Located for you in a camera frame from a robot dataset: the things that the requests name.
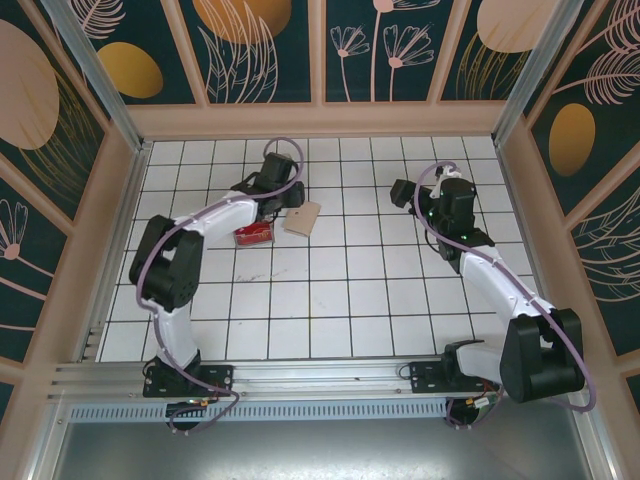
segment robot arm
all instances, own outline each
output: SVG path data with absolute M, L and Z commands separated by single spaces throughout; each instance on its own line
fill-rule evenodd
M 270 153 L 260 172 L 251 174 L 231 187 L 225 198 L 275 192 L 284 186 L 297 165 L 290 158 Z M 200 364 L 198 347 L 191 333 L 191 301 L 200 281 L 204 249 L 239 228 L 273 218 L 283 208 L 295 208 L 304 203 L 304 184 L 297 182 L 283 194 L 264 200 L 250 198 L 229 202 L 182 228 L 164 245 L 163 251 L 153 259 L 143 284 L 143 298 L 158 307 L 159 328 L 167 350 L 177 365 L 197 373 Z M 195 217 L 169 219 L 153 217 L 142 236 L 129 272 L 132 283 L 137 283 L 142 266 L 158 240 L 175 225 Z M 157 359 L 167 376 L 183 382 L 170 366 L 165 352 L 158 349 Z
M 420 210 L 429 225 L 440 235 L 493 259 L 489 262 L 438 240 L 438 252 L 443 260 L 478 289 L 507 330 L 502 348 L 486 345 L 482 340 L 447 345 L 442 362 L 449 381 L 454 382 L 460 375 L 485 378 L 503 385 L 518 402 L 580 390 L 584 377 L 570 352 L 530 300 L 498 270 L 497 263 L 506 265 L 494 242 L 474 226 L 475 186 L 450 167 L 438 169 L 437 175 L 435 188 L 422 187 L 418 199 L 413 198 L 415 183 L 397 180 L 391 190 L 391 200 L 400 208 L 410 203 L 409 212 L 414 215 L 415 202 L 420 202 Z M 556 320 L 582 355 L 577 315 L 570 309 L 555 309 L 513 276 Z

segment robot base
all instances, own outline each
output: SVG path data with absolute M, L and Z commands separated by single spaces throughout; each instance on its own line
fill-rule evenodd
M 231 365 L 201 365 L 200 352 L 185 368 L 185 371 L 198 380 L 226 390 L 233 386 L 233 366 Z M 228 396 L 207 390 L 185 379 L 176 370 L 165 364 L 158 357 L 153 358 L 145 367 L 144 388 L 142 396 L 145 398 L 210 398 Z

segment white tile floor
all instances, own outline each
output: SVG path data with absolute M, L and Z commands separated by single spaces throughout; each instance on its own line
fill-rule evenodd
M 456 340 L 500 343 L 503 325 L 472 285 L 427 246 L 423 229 L 389 199 L 435 159 L 455 160 L 478 186 L 476 224 L 535 288 L 488 137 L 299 139 L 308 197 L 322 205 L 309 239 L 275 223 L 271 246 L 207 250 L 192 306 L 205 360 L 319 359 L 441 353 Z M 162 142 L 153 147 L 98 360 L 155 354 L 128 270 L 146 220 L 202 208 L 260 167 L 265 140 Z M 279 142 L 278 151 L 292 153 Z

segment yellow circle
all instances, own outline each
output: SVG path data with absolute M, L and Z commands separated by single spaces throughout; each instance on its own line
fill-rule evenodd
M 478 10 L 478 36 L 489 49 L 519 53 L 533 49 L 557 0 L 483 0 Z
M 58 124 L 56 72 L 31 37 L 0 20 L 0 138 L 34 150 Z
M 291 18 L 291 0 L 193 0 L 193 6 L 204 24 L 218 37 L 232 43 L 258 43 L 259 34 L 251 34 L 250 15 L 261 18 L 275 37 Z
M 120 93 L 134 98 L 149 98 L 162 90 L 160 67 L 141 48 L 114 42 L 98 50 L 98 57 Z
M 570 103 L 556 115 L 549 135 L 551 166 L 563 177 L 577 173 L 585 164 L 596 138 L 596 122 L 589 109 Z

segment red object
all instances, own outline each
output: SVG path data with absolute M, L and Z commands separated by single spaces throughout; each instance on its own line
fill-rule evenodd
M 272 224 L 258 222 L 235 231 L 236 245 L 250 247 L 261 243 L 273 242 Z

